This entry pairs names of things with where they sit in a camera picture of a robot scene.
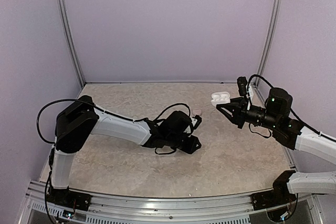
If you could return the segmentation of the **white earbud charging case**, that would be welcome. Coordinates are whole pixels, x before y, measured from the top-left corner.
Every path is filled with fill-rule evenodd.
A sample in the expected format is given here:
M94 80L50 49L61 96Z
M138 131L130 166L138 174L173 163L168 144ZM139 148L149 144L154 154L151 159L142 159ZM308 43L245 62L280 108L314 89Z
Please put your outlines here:
M211 98L211 104L214 107L216 107L218 104L230 103L230 93L226 91L214 92L212 93Z

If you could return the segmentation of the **pink earbud charging case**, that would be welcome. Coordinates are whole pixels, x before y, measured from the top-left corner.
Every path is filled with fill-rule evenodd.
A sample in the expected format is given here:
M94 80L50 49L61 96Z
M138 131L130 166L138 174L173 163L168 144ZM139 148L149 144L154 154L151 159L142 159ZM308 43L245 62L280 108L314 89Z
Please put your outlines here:
M202 115L202 110L201 109L193 109L192 113L193 113L194 116L196 116L196 115L201 116Z

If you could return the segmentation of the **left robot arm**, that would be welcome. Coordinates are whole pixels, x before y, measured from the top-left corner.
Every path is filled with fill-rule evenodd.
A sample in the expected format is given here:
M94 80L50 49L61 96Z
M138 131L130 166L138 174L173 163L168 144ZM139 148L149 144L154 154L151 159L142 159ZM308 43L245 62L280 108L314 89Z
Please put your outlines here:
M191 116L191 112L173 111L165 119L161 115L154 120L132 119L105 110L88 95L70 102L56 117L49 178L54 188L53 197L64 206L74 199L72 191L68 190L74 157L90 135L114 137L155 150L169 147L173 153L180 150L193 154L202 146L193 135L202 119L198 115Z

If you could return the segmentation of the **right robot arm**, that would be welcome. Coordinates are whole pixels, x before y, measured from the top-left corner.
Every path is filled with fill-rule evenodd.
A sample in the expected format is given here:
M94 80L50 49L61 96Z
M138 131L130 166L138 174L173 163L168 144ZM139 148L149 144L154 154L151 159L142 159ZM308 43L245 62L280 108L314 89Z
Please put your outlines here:
M335 163L335 138L317 133L302 121L290 118L292 96L282 88L271 88L265 108L250 105L245 97L233 98L216 105L218 111L238 128L245 123L261 126L272 132L273 138L291 150L310 153ZM335 172L283 172L273 183L269 201L281 204L289 195L300 193L335 194Z

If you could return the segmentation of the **right aluminium frame post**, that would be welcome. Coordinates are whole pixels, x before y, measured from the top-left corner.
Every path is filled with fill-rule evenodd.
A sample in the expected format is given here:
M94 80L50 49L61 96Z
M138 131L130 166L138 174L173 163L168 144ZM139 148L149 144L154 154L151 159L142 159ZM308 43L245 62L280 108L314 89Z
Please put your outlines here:
M262 50L261 54L261 60L257 69L257 74L260 76L263 76L265 69L266 69L266 64L267 60L269 57L269 53L271 50L271 45L272 45L272 40L274 38L274 34L276 31L276 26L277 26L277 19L280 11L280 6L281 6L281 0L273 0L272 3L272 9L271 9L271 17L268 25L268 30L266 34L266 40L265 44Z

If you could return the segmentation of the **aluminium frame post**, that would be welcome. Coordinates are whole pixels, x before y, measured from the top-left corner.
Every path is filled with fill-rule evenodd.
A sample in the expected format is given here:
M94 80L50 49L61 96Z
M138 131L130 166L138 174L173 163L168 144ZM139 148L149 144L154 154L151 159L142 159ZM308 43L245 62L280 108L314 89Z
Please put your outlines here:
M267 60L269 57L269 53L271 50L271 45L272 45L272 40L274 38L274 34L276 31L276 26L277 26L277 19L280 11L280 6L281 6L281 0L273 0L272 3L272 9L271 9L271 17L268 25L268 30L266 34L266 40L265 44L262 50L261 54L261 60L257 69L257 74L260 76L263 76L265 69L266 69L266 64Z
M78 83L81 88L86 85L85 77L80 65L80 61L76 52L74 39L71 32L70 22L67 15L66 1L65 0L57 0L57 5L60 13L60 19L62 23L62 27L64 30L64 36L66 40L66 44L69 50L70 59L73 64L75 75L77 77Z

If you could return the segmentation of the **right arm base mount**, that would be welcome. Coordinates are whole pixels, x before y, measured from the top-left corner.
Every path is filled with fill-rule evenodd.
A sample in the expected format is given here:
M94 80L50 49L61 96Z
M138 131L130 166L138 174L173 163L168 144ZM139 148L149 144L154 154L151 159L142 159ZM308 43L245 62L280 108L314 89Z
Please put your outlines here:
M287 187L290 176L295 172L294 170L286 170L275 179L272 189L251 194L253 209L261 210L295 201L297 199L296 194L290 193Z

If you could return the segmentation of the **front aluminium rail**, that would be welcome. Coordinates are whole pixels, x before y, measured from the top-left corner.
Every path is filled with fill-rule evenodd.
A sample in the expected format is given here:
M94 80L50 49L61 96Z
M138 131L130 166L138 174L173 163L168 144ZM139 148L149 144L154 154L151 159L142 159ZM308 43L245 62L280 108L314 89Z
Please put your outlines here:
M145 198L93 193L85 209L46 203L45 183L32 181L15 223L324 223L316 196L272 208L254 209L249 193L187 198Z

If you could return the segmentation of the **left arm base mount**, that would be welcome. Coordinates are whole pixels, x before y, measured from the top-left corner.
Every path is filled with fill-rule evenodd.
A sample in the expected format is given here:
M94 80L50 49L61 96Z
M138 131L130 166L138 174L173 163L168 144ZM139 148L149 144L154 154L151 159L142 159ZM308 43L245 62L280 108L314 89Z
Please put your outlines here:
M88 211L92 196L67 189L47 189L47 202L71 208L73 210Z

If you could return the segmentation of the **left aluminium frame post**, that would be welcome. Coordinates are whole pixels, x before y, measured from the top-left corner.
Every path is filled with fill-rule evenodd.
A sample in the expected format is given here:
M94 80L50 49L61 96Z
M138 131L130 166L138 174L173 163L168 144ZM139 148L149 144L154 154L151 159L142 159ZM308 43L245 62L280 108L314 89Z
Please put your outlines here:
M80 65L80 61L76 52L74 39L71 32L70 22L67 15L66 1L65 0L57 0L57 5L60 13L60 19L62 23L62 27L64 30L64 36L66 40L66 44L69 50L70 59L73 64L75 75L77 77L78 83L81 88L86 85L85 77Z

